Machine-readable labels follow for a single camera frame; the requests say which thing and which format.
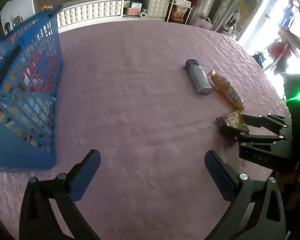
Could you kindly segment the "purple yellow chips bag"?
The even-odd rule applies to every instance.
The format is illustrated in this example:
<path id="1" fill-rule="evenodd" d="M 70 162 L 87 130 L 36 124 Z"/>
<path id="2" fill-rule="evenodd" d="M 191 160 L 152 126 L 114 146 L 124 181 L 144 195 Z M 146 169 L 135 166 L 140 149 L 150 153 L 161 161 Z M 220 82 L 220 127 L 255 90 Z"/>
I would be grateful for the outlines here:
<path id="1" fill-rule="evenodd" d="M 219 116 L 216 118 L 216 122 L 219 126 L 219 131 L 225 140 L 234 144 L 238 136 L 241 133 L 249 134 L 249 128 L 247 127 L 240 111 L 234 111 L 230 114 Z"/>

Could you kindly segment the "grey blue cylindrical can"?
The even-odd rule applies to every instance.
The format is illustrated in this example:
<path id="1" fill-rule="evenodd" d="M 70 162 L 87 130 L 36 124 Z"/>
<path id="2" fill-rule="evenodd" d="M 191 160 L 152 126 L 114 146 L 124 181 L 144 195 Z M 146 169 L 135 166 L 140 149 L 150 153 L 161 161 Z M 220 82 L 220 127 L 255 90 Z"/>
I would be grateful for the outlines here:
<path id="1" fill-rule="evenodd" d="M 207 79 L 207 75 L 197 60 L 187 60 L 185 62 L 185 69 L 193 82 L 197 94 L 209 95 L 212 92 L 212 86 Z"/>

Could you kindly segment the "orange snack packet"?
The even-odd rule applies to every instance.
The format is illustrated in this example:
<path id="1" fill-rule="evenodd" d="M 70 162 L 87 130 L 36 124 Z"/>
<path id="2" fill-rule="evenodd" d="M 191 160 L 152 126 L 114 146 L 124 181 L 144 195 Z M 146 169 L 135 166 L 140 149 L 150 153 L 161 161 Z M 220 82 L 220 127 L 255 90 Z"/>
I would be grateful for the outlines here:
<path id="1" fill-rule="evenodd" d="M 231 85 L 231 83 L 223 76 L 217 74 L 214 70 L 208 72 L 207 76 L 219 89 L 225 99 L 239 111 L 243 111 L 245 106 L 243 100 L 239 96 L 237 90 Z"/>

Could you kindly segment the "standing arched mirror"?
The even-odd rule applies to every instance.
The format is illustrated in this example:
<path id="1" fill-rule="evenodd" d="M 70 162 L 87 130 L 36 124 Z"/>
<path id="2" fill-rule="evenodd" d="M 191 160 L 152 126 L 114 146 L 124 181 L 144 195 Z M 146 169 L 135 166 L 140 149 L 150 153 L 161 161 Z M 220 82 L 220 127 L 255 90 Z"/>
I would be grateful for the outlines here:
<path id="1" fill-rule="evenodd" d="M 238 41 L 247 30 L 263 0 L 221 0 L 213 18 L 213 31 Z"/>

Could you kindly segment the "pink white shopping bag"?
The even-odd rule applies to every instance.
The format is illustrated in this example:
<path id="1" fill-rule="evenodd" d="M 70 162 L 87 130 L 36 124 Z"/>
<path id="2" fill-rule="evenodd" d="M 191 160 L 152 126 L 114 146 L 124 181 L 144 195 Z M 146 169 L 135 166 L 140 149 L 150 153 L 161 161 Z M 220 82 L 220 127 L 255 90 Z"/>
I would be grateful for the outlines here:
<path id="1" fill-rule="evenodd" d="M 202 29 L 206 29 L 206 30 L 211 30 L 213 24 L 211 23 L 211 20 L 209 18 L 198 17 L 194 22 L 194 26 L 202 28 Z"/>

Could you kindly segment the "pink quilted table cloth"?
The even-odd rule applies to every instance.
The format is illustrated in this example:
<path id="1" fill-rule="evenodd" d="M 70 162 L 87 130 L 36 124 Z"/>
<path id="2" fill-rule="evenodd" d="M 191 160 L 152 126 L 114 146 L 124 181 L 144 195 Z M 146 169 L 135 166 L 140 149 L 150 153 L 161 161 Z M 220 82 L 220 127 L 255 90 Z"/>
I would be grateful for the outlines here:
<path id="1" fill-rule="evenodd" d="M 231 105 L 217 91 L 198 95 L 184 68 L 195 59 L 226 77 L 249 115 L 287 115 L 232 39 L 155 21 L 91 25 L 59 39 L 57 164 L 35 176 L 55 178 L 99 150 L 101 166 L 77 207 L 102 239 L 204 239 L 229 205 L 204 165 L 208 150 L 252 179 L 270 175 L 224 140 L 216 118 Z"/>

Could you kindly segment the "blue plastic basket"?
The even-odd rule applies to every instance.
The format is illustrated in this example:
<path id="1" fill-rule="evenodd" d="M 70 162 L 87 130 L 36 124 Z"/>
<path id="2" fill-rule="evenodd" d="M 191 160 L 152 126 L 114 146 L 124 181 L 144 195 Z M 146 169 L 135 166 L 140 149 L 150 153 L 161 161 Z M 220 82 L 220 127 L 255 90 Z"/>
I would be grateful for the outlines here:
<path id="1" fill-rule="evenodd" d="M 60 10 L 39 12 L 0 41 L 0 172 L 48 170 L 56 163 Z"/>

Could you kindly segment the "white tufted TV cabinet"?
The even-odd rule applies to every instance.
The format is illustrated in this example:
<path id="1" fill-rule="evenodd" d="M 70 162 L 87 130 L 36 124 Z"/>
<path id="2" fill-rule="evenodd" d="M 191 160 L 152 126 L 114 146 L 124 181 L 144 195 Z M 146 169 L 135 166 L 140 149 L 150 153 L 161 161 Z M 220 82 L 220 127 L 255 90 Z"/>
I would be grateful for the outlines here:
<path id="1" fill-rule="evenodd" d="M 126 8 L 141 3 L 141 14 L 131 15 Z M 73 0 L 64 3 L 57 14 L 58 32 L 108 22 L 162 21 L 164 22 L 170 0 Z"/>

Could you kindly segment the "pile of oranges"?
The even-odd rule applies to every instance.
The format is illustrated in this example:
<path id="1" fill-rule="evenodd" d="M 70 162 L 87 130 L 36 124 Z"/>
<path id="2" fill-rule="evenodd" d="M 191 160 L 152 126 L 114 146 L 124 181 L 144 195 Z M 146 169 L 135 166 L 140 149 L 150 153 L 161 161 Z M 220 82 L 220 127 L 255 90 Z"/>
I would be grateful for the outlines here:
<path id="1" fill-rule="evenodd" d="M 51 5 L 44 5 L 44 6 L 42 7 L 42 10 L 47 10 L 47 9 L 51 9 L 51 8 L 52 8 Z"/>

